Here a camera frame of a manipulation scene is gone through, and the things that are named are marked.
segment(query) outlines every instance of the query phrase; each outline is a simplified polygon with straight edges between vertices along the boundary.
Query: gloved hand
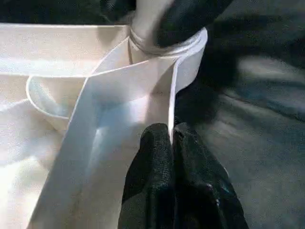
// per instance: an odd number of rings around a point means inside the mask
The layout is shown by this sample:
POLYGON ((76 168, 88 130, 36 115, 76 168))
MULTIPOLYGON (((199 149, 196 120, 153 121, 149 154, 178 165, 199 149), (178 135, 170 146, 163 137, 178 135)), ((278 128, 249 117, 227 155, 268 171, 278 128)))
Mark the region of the gloved hand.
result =
MULTIPOLYGON (((156 44, 168 47, 183 42, 212 23, 233 0, 175 0, 156 29, 156 44)), ((102 13, 116 21, 130 10, 136 0, 101 0, 102 13)))
POLYGON ((148 127, 127 173, 120 229, 247 229, 226 170, 186 124, 148 127))

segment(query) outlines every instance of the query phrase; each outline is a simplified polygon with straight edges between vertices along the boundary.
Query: hand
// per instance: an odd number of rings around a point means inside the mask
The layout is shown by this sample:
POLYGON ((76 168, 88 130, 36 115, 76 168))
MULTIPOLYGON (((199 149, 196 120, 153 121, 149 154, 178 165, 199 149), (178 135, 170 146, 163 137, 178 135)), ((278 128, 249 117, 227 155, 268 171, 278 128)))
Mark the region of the hand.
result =
POLYGON ((247 229, 226 170, 186 124, 148 127, 126 176, 120 229, 247 229))
MULTIPOLYGON (((168 47, 183 42, 212 23, 233 0, 175 0, 156 29, 156 44, 168 47)), ((118 20, 134 10, 136 0, 101 0, 102 13, 118 20)))

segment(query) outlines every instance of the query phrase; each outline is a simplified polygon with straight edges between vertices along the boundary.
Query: dark background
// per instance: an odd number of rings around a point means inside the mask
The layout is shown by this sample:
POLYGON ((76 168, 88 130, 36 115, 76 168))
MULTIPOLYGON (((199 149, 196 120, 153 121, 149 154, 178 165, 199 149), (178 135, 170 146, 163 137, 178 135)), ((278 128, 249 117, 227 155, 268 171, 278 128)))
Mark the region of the dark background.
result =
MULTIPOLYGON (((0 0, 0 22, 105 24, 99 0, 0 0)), ((208 26, 194 83, 177 95, 226 167, 250 228, 305 228, 305 2, 235 0, 208 26)))

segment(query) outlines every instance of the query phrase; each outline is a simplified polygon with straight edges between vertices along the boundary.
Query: finger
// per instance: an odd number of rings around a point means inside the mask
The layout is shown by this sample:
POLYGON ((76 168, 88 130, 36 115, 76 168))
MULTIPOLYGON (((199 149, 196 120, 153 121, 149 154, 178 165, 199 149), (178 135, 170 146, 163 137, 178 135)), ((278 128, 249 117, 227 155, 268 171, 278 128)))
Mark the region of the finger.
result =
POLYGON ((135 10, 136 0, 100 0, 102 16, 109 22, 118 21, 135 10))
POLYGON ((119 229, 172 229, 173 157, 168 129, 154 124, 142 134, 140 149, 125 181, 119 229))
POLYGON ((174 161, 176 179, 182 181, 176 191, 183 224, 248 228, 226 170, 185 123, 174 129, 174 161))
POLYGON ((212 23, 233 0, 175 0, 161 18, 156 44, 168 47, 181 43, 212 23))

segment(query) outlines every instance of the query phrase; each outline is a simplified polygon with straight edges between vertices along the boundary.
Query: white tube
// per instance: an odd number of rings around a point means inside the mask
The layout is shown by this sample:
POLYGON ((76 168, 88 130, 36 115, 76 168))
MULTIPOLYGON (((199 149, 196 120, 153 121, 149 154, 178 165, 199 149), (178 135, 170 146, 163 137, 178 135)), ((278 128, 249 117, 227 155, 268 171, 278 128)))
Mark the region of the white tube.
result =
POLYGON ((159 48, 153 42, 153 30, 164 12, 174 0, 137 0, 137 9, 132 21, 131 35, 134 42, 146 52, 153 54, 177 54, 189 50, 199 41, 199 33, 187 41, 169 47, 159 48))

